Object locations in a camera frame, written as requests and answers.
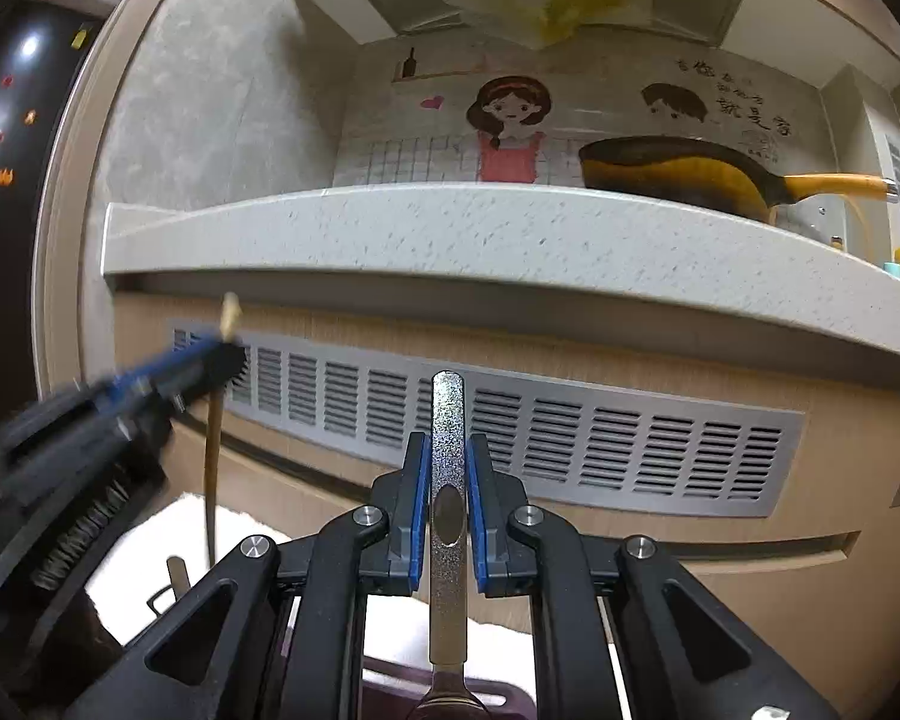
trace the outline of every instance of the cartoon girl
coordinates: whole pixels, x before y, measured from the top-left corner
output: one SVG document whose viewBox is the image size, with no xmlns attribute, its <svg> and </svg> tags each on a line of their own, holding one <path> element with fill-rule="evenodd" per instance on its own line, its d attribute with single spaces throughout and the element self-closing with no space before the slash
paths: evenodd
<svg viewBox="0 0 900 720">
<path fill-rule="evenodd" d="M 479 181 L 533 184 L 544 133 L 533 126 L 550 112 L 550 92 L 527 76 L 487 81 L 466 112 L 480 137 Z"/>
</svg>

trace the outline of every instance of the white speckled countertop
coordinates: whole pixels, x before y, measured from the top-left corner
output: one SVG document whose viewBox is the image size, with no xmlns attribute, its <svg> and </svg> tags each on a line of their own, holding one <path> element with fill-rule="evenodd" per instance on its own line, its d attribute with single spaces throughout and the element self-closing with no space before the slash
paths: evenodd
<svg viewBox="0 0 900 720">
<path fill-rule="evenodd" d="M 101 267 L 519 283 L 734 314 L 900 355 L 900 280 L 760 223 L 603 191 L 400 184 L 173 214 L 112 204 Z"/>
</svg>

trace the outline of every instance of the pan handle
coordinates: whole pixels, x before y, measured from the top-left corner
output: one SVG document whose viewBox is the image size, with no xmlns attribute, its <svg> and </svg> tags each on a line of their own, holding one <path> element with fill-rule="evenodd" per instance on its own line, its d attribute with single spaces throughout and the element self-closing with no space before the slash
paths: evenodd
<svg viewBox="0 0 900 720">
<path fill-rule="evenodd" d="M 785 175 L 783 182 L 794 196 L 794 202 L 812 194 L 853 194 L 871 200 L 886 200 L 888 194 L 896 194 L 896 184 L 879 175 L 822 172 Z"/>
</svg>

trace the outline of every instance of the small bottle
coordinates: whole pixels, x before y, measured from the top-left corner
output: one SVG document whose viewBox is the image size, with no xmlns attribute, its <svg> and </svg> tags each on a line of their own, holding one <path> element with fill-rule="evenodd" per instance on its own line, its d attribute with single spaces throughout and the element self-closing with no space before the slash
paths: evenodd
<svg viewBox="0 0 900 720">
<path fill-rule="evenodd" d="M 413 46 L 410 46 L 410 56 L 403 60 L 403 67 L 400 69 L 401 79 L 412 79 L 416 73 L 416 60 L 413 58 Z"/>
</svg>

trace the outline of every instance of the yellow frying pan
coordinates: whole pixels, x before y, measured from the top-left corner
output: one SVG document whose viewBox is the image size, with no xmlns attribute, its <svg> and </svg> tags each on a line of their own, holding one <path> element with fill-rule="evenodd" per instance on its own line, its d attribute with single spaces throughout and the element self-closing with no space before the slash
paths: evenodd
<svg viewBox="0 0 900 720">
<path fill-rule="evenodd" d="M 886 200 L 893 181 L 879 175 L 775 175 L 727 146 L 667 135 L 611 138 L 580 149 L 583 184 L 696 205 L 757 221 L 770 208 L 812 194 L 851 194 Z"/>
</svg>

